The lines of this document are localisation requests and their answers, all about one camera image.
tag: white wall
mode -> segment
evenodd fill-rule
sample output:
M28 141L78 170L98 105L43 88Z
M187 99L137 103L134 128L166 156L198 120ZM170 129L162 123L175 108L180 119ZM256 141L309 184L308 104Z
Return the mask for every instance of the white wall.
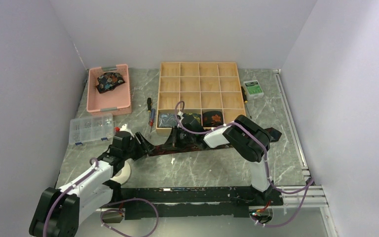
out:
M316 0L51 0L87 68L235 61L281 68Z
M0 237L25 237L53 186L86 71L47 0L0 1Z
M379 236L379 1L319 0L282 77L340 236Z

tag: marble countertop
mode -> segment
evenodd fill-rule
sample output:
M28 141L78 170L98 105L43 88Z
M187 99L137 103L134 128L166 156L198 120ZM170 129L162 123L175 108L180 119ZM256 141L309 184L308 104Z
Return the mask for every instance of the marble countertop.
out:
M146 138L150 127L147 125L146 100L152 98L157 108L159 85L158 69L129 69L133 112L114 116L114 125L124 123L133 132L141 132ZM276 143L271 143L269 164L276 185L304 185L302 164L298 156L292 132L286 117L282 96L272 70L239 69L241 81L257 79L265 93L261 99L249 101L253 121L263 128L274 127L282 132ZM82 95L76 118L90 116L86 111L87 87ZM162 144L167 137L158 136L152 130L154 145ZM98 157L112 141L93 141L83 146L68 145L60 169L57 187L75 179L89 168L89 159ZM235 149L190 152L158 157L128 160L131 177L122 185L125 188L155 187L205 187L205 186L249 186L251 175L247 161Z

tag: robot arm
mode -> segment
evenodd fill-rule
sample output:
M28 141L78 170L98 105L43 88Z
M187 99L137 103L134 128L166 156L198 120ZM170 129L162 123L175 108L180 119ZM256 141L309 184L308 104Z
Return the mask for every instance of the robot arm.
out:
M203 130L192 120L185 121L184 119L182 122L191 130ZM269 149L269 143L273 137L266 130L242 115L234 122L242 125L261 141L267 150ZM122 199L121 184L110 179L124 167L125 161L129 158L137 160L146 156L203 151L228 147L229 144L249 161L252 186L265 199L271 187L266 179L265 162L262 161L264 151L240 128L223 127L205 136L194 136L181 128L174 127L165 144L154 146L139 132L133 134L127 125L124 125L115 134L108 150L97 158L97 166L92 165L86 172L59 189L48 188L42 193L29 232L33 236L43 236L45 220L49 216L46 227L48 237L74 236L79 225L96 209L106 203ZM90 177L79 182L93 169L95 171ZM56 208L49 214L53 205Z

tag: cable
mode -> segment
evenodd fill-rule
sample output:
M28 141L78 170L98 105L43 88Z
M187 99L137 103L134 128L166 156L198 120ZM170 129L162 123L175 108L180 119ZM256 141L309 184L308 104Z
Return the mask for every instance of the cable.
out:
M136 198L136 197L135 197L135 198L131 198L131 199L123 200L123 201L118 201L118 202L108 203L108 204L106 204L106 205L104 205L104 206L112 206L112 205L116 205L116 204L120 204L120 203L124 203L124 202L129 202L129 201L144 201L144 202L148 203L148 204L153 208L153 210L154 210L154 212L155 212L155 214L156 214L156 224L154 225L153 229L152 229L147 235L142 236L142 237L148 237L148 236L150 236L150 235L153 234L153 232L156 230L157 225L158 225L158 223L159 223L159 213L158 213L156 207L155 207L155 206L153 205L153 203L151 203L150 201L148 201L148 200L146 200L146 199L143 199L143 198ZM119 210L118 210L118 209L108 209L108 210L104 211L103 213L101 213L101 217L100 217L100 219L101 219L102 226L105 226L105 227L107 227L108 229L110 229L110 230L112 230L112 231L116 232L117 234L120 234L120 235L122 235L122 236L124 236L124 237L132 237L132 236L129 236L129 235L124 234L123 232L120 232L120 231L117 230L116 228L113 228L113 227L111 227L111 226L105 224L105 223L104 223L104 220L103 220L103 217L104 217L105 213L107 213L107 212L119 212Z
M175 119L177 120L178 124L181 126L181 128L182 128L183 130L185 130L185 131L187 131L187 132L189 132L189 133L192 133L192 134L208 134L208 133L210 133L210 132L213 131L213 130L210 130L210 131L205 131L205 132L193 132L193 131L190 131L190 130L184 128L184 126L182 125L182 123L181 123L181 122L179 121L179 119L178 119L178 110L177 110L177 109L178 109L178 106L179 106L180 103L185 104L184 101L180 101L180 102L177 103L177 105L175 106ZM295 216L297 216L298 212L300 211L300 209L301 209L301 207L302 207L302 205L303 205L304 199L305 199L305 197L306 197L307 190L308 190L308 188L310 187L310 185L313 184L314 179L312 178L312 179L309 181L309 183L308 183L306 186L304 186L303 188L298 189L298 190L295 190L295 191L292 191L292 192L286 192L286 191L284 191L284 190L282 190L282 189L277 188L277 187L274 185L274 183L272 182L272 180L271 180L270 171L269 171L269 166L268 166L268 151L266 150L266 147L262 144L262 142L260 142L260 141L259 141L254 135L252 135L252 134L251 134L248 130L246 130L242 125L240 125L240 124L238 124L238 123L235 123L235 122L230 122L230 123L228 123L226 126L232 126L232 125L239 127L239 128L240 128L240 129L246 134L246 135L248 135L252 140L254 140L254 141L255 141L255 142L261 147L261 149L264 151L264 162L265 162L266 179L268 180L269 184L270 184L275 190L277 190L277 191L279 191L280 193L283 193L283 194L296 194L296 193L299 193L299 192L305 190L304 195L303 195L303 198L302 198L302 201L300 202L299 207L297 208L297 210L296 210L296 212L294 213L294 215L293 215L288 221L286 221L286 222L284 222L284 223L282 223L282 224L279 224L279 225L271 225L271 226L268 225L268 226L269 226L269 227L281 227L281 226L285 226L285 225L287 225L288 223L290 223L290 222L294 219Z
M70 192L70 190L72 190L74 187L76 187L78 184L82 183L83 181L85 181L87 178L89 178L95 171L96 169L99 167L98 165L98 160L96 158L91 158L91 160L89 162L92 162L92 161L95 161L94 164L95 164L95 167L90 170L87 174L85 174L81 179L79 179L78 181L76 181L74 184L70 185L64 192L62 192L62 194L60 194L57 199L54 201L53 205L50 207L50 210L48 211L48 214L47 214L47 217L46 217L46 220L44 222L44 228L43 228L43 237L47 237L47 229L48 229L48 223L50 221L50 218L51 218L51 215L53 214L53 211L54 209L56 208L57 204L59 203L59 201L63 198L63 196L65 194L67 194L68 192Z
M259 212L259 213L264 212L269 207L270 204L271 204L271 200L268 201L268 203L266 204L264 208L258 209L256 210L256 212Z
M304 199L306 198L306 194L307 194L307 191L308 191L308 187L305 189L304 191L304 195L303 195L303 198L302 198L302 201L300 202L300 205L299 207L297 207L296 209L296 212L294 212L294 214L284 223L281 223L281 224L277 224L277 225L265 225L265 227L270 227L270 228L277 228L277 227L282 227L282 226L285 226L287 225L288 223L290 223L292 220L294 220L294 218L297 216L297 214L299 213L300 209L302 208L303 206L303 202L304 202Z
M175 106L175 119L176 119L176 121L178 122L179 126L181 126L181 128L182 128L184 131L187 131L187 132L192 133L192 134L197 134L197 135L203 135L203 134L207 134L207 133L212 132L212 130L210 130L210 131L205 131L205 132L193 132L193 131L191 131L191 130L186 129L186 128L182 125L181 121L180 121L179 118L178 118L178 106L179 106L180 103L182 103L182 110L184 110L184 107L185 107L185 102L184 102L183 100L181 100L180 102L177 103L177 105Z

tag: wooden tray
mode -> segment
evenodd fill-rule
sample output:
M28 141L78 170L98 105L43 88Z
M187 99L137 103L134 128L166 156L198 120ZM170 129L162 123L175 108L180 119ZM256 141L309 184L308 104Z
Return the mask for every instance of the wooden tray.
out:
M156 113L159 135L169 135L171 131L158 127L159 114L174 113L180 100L185 101L184 113L202 115L207 111L221 111L225 123L246 115L234 62L162 62Z

